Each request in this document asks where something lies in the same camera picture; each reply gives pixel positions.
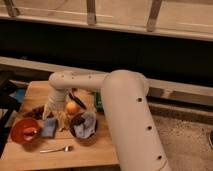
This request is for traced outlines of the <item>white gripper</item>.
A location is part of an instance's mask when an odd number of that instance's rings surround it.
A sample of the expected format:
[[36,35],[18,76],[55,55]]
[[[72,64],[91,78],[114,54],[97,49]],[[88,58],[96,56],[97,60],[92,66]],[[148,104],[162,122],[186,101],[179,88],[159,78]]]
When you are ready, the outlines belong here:
[[[42,120],[47,119],[50,114],[50,111],[63,110],[66,105],[66,96],[66,90],[52,89],[49,93],[46,105],[44,106]],[[68,118],[64,111],[58,112],[58,123],[60,130],[68,128]]]

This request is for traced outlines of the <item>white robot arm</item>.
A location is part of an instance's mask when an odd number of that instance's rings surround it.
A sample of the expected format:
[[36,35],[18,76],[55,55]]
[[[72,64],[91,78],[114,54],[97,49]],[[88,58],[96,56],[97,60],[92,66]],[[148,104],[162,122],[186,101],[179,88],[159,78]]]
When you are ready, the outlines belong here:
[[60,109],[68,91],[80,88],[101,94],[101,101],[121,171],[171,171],[146,95],[149,85],[138,72],[74,75],[55,72],[47,106]]

